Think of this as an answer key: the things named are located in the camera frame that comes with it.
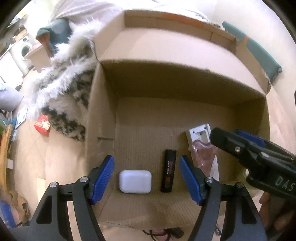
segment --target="metal screw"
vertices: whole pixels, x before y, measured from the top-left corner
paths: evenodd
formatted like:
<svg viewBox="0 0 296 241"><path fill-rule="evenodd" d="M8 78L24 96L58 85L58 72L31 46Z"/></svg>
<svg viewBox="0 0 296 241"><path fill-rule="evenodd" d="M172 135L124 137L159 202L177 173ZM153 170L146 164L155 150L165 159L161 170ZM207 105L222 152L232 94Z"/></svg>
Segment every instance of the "metal screw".
<svg viewBox="0 0 296 241"><path fill-rule="evenodd" d="M236 183L236 186L237 186L238 188L243 188L243 187L244 187L244 184L243 184L243 183Z"/></svg>
<svg viewBox="0 0 296 241"><path fill-rule="evenodd" d="M235 150L236 153L239 153L240 152L240 147L237 146L234 150Z"/></svg>
<svg viewBox="0 0 296 241"><path fill-rule="evenodd" d="M214 182L214 179L212 177L206 177L205 180L208 183L213 183Z"/></svg>
<svg viewBox="0 0 296 241"><path fill-rule="evenodd" d="M268 158L268 157L269 157L269 155L268 155L268 154L266 154L265 152L261 152L261 155L262 155L262 156L264 156L264 157L266 157L266 158Z"/></svg>
<svg viewBox="0 0 296 241"><path fill-rule="evenodd" d="M49 185L51 188L55 188L57 186L57 182L52 182L50 185Z"/></svg>
<svg viewBox="0 0 296 241"><path fill-rule="evenodd" d="M79 180L80 180L80 182L85 183L85 182L87 182L88 177L81 177Z"/></svg>

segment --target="cardboard box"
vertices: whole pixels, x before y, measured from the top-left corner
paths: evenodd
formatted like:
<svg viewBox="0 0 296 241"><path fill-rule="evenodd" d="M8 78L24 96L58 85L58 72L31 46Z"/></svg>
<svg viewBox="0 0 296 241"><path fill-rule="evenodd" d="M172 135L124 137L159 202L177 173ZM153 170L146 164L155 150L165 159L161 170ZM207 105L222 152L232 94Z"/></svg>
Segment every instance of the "cardboard box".
<svg viewBox="0 0 296 241"><path fill-rule="evenodd" d="M191 200L178 161L172 192L160 192L165 149L176 149L177 160L190 157L185 131L204 123L270 139L268 78L232 35L175 14L125 11L94 42L99 63L86 163L91 170L107 154L115 158L114 175L94 207L98 222L136 229L194 224L201 207ZM234 157L223 151L217 157L220 182L244 181ZM124 169L150 171L152 191L122 193L118 175Z"/></svg>

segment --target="fur rug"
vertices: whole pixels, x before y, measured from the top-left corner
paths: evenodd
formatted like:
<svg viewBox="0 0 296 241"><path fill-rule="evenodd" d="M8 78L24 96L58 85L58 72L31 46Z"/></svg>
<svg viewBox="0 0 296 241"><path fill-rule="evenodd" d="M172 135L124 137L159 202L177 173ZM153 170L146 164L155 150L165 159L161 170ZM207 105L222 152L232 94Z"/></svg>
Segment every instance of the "fur rug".
<svg viewBox="0 0 296 241"><path fill-rule="evenodd" d="M28 117L47 115L58 132L85 140L88 100L97 59L93 39L102 28L94 20L79 25L68 44L58 44L51 67L44 68L29 85Z"/></svg>

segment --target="tile floor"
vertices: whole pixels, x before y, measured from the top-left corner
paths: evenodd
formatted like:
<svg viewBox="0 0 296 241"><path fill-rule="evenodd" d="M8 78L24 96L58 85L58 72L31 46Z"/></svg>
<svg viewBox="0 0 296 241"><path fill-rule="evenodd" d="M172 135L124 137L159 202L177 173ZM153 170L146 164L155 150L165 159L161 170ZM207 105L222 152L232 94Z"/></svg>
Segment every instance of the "tile floor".
<svg viewBox="0 0 296 241"><path fill-rule="evenodd" d="M26 94L28 80L36 74L37 71L33 70L28 73L24 79L23 87L20 90L21 93ZM22 101L17 111L25 104L25 101ZM15 161L14 170L10 173L10 180L11 186L14 186L19 195L23 196L28 201L31 213L34 213L50 179L53 178L50 162L48 162L49 164L47 164L48 166L46 167L46 159L54 158L55 160L63 161L63 146L61 143L64 140L73 142L73 152L81 148L81 144L69 140L54 129L51 129L49 137L42 136L35 130L34 122L30 120L26 120L17 129L17 139L12 143L10 153L10 159ZM257 208L260 208L259 198L262 193L263 192L260 192L254 197ZM223 220L224 216L218 219L220 228L222 228ZM192 228L193 226L183 227L182 229L185 235L179 240L187 240ZM102 232L107 241L152 240L149 236L143 234L141 230L102 226ZM77 230L73 232L73 235L74 240L81 240ZM219 239L220 237L214 234L212 240L217 241Z"/></svg>

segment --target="pink transparent plastic object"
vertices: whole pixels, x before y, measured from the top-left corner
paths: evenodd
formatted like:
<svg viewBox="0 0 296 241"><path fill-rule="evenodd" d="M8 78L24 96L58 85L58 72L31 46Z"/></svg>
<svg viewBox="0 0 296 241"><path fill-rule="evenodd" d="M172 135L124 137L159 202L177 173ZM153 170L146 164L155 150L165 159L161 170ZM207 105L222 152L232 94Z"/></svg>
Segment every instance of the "pink transparent plastic object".
<svg viewBox="0 0 296 241"><path fill-rule="evenodd" d="M191 152L193 165L200 168L205 176L209 177L218 148L211 143L205 144L200 140L195 140L188 149Z"/></svg>

